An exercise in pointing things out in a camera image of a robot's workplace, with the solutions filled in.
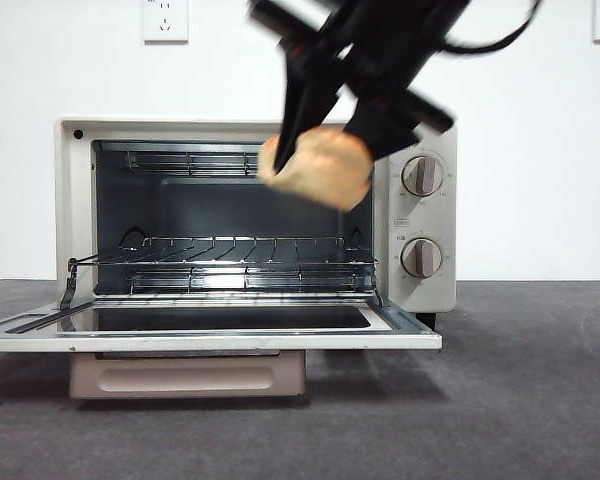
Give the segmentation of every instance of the black object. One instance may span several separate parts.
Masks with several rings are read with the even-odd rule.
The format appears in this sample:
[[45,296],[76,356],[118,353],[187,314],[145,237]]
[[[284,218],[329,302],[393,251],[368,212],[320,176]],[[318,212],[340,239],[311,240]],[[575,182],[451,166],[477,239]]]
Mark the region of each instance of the black object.
[[416,318],[424,323],[431,330],[436,329],[436,314],[435,313],[416,313]]
[[332,9],[316,31],[271,0],[251,0],[251,16],[281,36],[287,92],[275,169],[295,151],[298,136],[318,126],[347,85],[358,97],[345,131],[360,137],[375,159],[417,143],[424,123],[444,133],[453,119],[407,88],[438,51],[479,54],[513,43],[529,19],[502,40],[484,46],[458,46],[446,34],[470,0],[322,0]]

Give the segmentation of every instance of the gray carpet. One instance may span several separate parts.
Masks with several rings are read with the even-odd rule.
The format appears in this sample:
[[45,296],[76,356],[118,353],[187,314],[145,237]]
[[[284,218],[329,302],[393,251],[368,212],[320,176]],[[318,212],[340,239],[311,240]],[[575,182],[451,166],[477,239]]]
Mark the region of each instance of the gray carpet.
[[600,479],[600,283],[458,298],[442,353],[311,353],[300,399],[72,401],[65,356],[0,355],[0,480]]

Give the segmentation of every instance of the oven knob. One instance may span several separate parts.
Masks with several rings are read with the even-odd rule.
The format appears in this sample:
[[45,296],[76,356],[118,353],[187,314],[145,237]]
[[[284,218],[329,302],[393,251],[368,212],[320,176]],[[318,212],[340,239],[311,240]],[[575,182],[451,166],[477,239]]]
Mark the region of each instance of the oven knob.
[[431,195],[442,185],[444,167],[435,158],[412,158],[402,169],[402,183],[410,193],[419,197]]
[[402,249],[402,267],[413,277],[429,278],[440,269],[442,251],[435,242],[416,238]]

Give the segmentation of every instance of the oven foot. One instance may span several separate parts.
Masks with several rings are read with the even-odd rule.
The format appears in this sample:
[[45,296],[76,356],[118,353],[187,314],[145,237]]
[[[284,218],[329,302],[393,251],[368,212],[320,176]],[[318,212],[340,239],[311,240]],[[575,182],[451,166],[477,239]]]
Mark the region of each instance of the oven foot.
[[436,329],[436,313],[416,313],[416,318],[431,330]]
[[71,398],[277,397],[305,391],[304,350],[277,355],[102,359],[71,355]]

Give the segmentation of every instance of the bread roll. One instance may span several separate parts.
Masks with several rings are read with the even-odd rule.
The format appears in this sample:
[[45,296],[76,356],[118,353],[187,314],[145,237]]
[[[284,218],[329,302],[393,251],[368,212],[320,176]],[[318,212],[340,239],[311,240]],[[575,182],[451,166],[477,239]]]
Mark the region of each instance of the bread roll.
[[258,155],[258,178],[280,192],[292,193],[341,211],[365,197],[373,158],[358,137],[341,130],[316,127],[303,133],[296,152],[276,174],[273,168],[280,136],[267,140]]

